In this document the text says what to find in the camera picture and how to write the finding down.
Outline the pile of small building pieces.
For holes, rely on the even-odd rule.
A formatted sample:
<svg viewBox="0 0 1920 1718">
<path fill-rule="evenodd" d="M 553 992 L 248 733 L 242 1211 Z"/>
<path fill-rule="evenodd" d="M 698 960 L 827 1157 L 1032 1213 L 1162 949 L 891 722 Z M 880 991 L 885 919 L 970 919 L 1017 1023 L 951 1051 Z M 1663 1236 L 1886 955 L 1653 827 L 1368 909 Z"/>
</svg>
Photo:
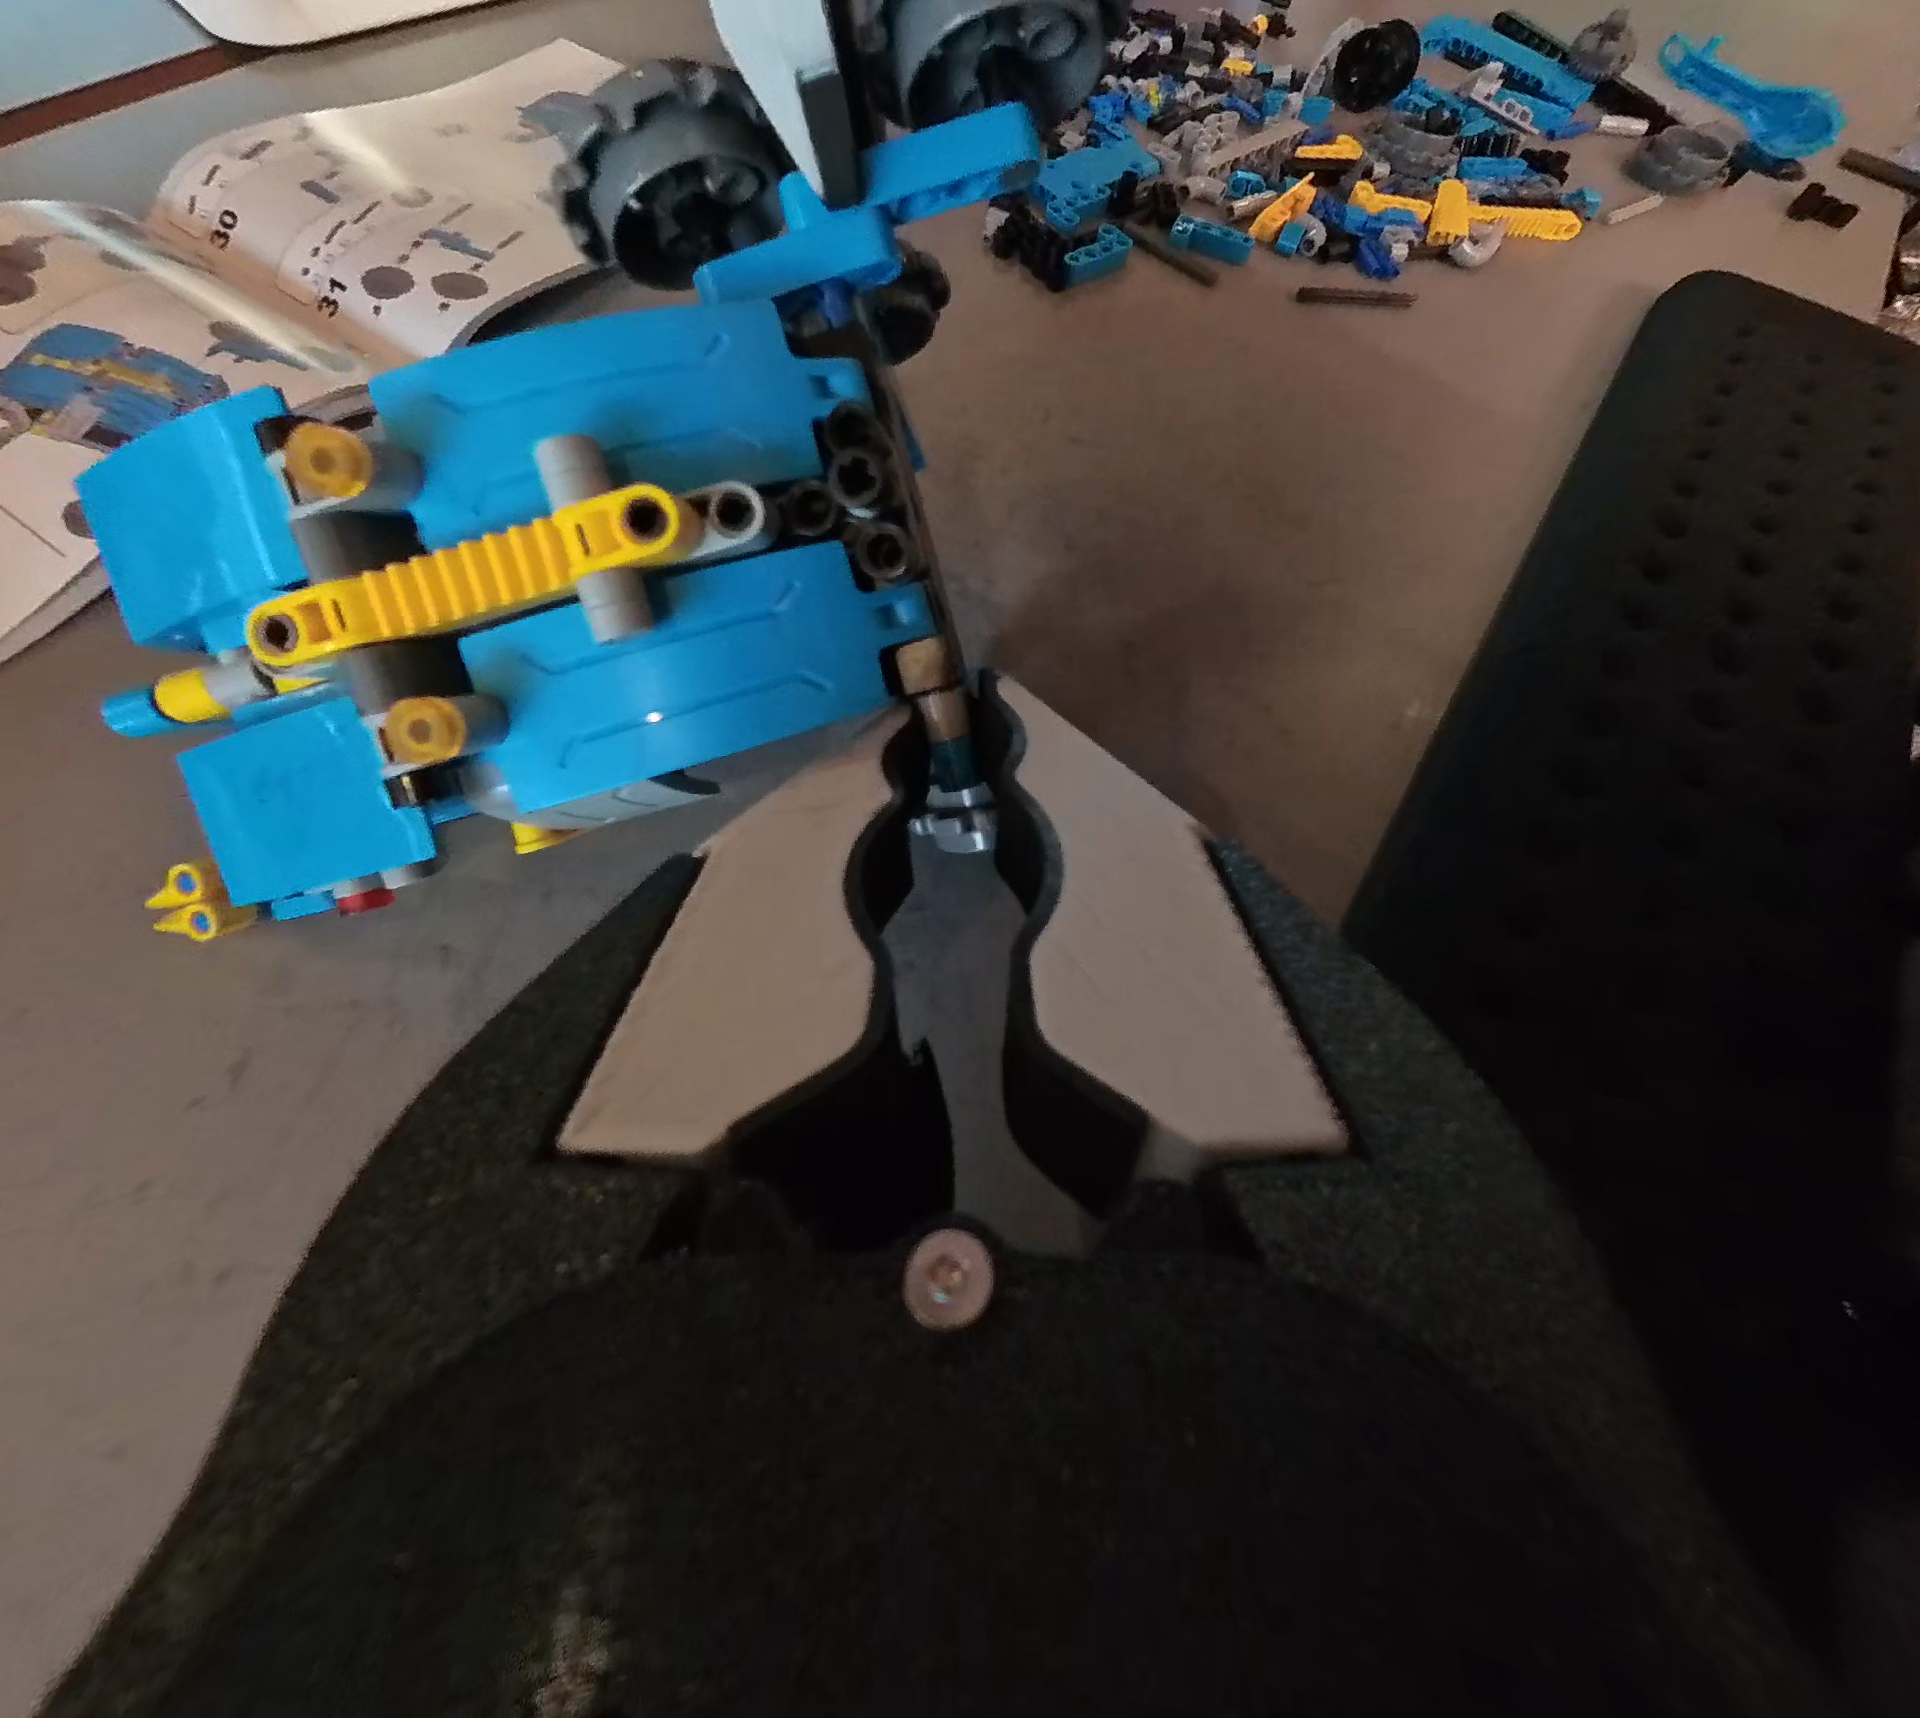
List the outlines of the pile of small building pieces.
<svg viewBox="0 0 1920 1718">
<path fill-rule="evenodd" d="M 1329 73 L 1356 29 L 1388 21 L 1340 22 L 1310 65 L 1286 65 L 1289 8 L 1128 11 L 1040 177 L 989 200 L 989 258 L 1065 294 L 1137 253 L 1204 288 L 1269 253 L 1335 272 L 1307 304 L 1410 308 L 1414 263 L 1473 272 L 1744 182 L 1781 188 L 1787 223 L 1829 231 L 1858 219 L 1855 188 L 1918 196 L 1915 145 L 1841 149 L 1834 93 L 1748 73 L 1720 36 L 1671 34 L 1639 76 L 1626 8 L 1570 36 L 1513 8 L 1413 22 L 1420 76 L 1372 115 L 1337 110 Z"/>
</svg>

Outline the open instruction booklet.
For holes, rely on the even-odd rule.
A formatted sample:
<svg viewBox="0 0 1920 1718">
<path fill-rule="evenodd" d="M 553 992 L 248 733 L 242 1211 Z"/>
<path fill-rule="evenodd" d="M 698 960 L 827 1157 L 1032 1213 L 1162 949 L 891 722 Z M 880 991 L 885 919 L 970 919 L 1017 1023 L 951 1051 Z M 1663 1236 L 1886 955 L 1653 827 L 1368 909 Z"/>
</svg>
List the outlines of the open instruction booklet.
<svg viewBox="0 0 1920 1718">
<path fill-rule="evenodd" d="M 105 588 L 87 465 L 256 384 L 350 410 L 587 273 L 548 100 L 612 73 L 550 41 L 428 96 L 242 125 L 181 157 L 143 219 L 6 200 L 2 659 Z"/>
</svg>

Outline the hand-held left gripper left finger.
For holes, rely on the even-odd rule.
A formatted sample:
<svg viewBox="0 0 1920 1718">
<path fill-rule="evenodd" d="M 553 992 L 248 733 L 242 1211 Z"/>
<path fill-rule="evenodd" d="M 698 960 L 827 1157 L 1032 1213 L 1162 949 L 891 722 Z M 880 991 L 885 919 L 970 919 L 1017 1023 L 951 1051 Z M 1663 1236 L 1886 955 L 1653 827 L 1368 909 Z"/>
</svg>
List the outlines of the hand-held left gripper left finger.
<svg viewBox="0 0 1920 1718">
<path fill-rule="evenodd" d="M 881 709 L 761 796 L 693 886 L 557 1129 L 557 1151 L 650 1167 L 898 1163 L 924 1140 L 885 945 L 916 889 L 908 796 L 924 740 Z"/>
</svg>

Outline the small black wheel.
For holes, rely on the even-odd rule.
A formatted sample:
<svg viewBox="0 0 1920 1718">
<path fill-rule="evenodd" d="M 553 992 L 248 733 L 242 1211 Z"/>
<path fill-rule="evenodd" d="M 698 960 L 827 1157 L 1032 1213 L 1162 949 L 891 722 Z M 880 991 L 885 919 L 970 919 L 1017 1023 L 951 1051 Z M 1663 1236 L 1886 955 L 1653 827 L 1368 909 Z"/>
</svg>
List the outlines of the small black wheel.
<svg viewBox="0 0 1920 1718">
<path fill-rule="evenodd" d="M 1329 99 L 1349 115 L 1392 107 L 1420 76 L 1423 34 L 1403 21 L 1363 26 L 1332 60 Z"/>
</svg>

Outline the blue brick-built toy model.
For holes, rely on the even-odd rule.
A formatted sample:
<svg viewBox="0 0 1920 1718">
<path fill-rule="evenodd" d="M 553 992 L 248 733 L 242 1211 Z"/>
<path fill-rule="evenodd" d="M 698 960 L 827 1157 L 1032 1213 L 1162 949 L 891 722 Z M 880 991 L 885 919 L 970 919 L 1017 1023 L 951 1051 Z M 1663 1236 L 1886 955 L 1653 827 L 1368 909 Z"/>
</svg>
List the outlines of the blue brick-built toy model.
<svg viewBox="0 0 1920 1718">
<path fill-rule="evenodd" d="M 104 722 L 197 733 L 160 935 L 382 909 L 458 821 L 548 850 L 955 693 L 887 382 L 945 273 L 905 249 L 779 291 L 739 263 L 389 372 L 330 422 L 248 389 L 84 471 L 129 635 L 181 659 Z"/>
</svg>

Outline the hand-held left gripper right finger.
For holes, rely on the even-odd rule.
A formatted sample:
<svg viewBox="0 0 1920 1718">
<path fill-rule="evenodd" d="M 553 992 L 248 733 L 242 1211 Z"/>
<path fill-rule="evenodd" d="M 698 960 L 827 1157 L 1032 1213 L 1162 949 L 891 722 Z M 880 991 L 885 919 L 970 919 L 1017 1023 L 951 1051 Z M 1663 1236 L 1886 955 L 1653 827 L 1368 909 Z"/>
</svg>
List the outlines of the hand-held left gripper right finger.
<svg viewBox="0 0 1920 1718">
<path fill-rule="evenodd" d="M 1018 680 L 989 676 L 996 870 L 1018 903 L 1004 1125 L 1032 1167 L 1349 1154 L 1350 1129 L 1210 836 Z"/>
</svg>

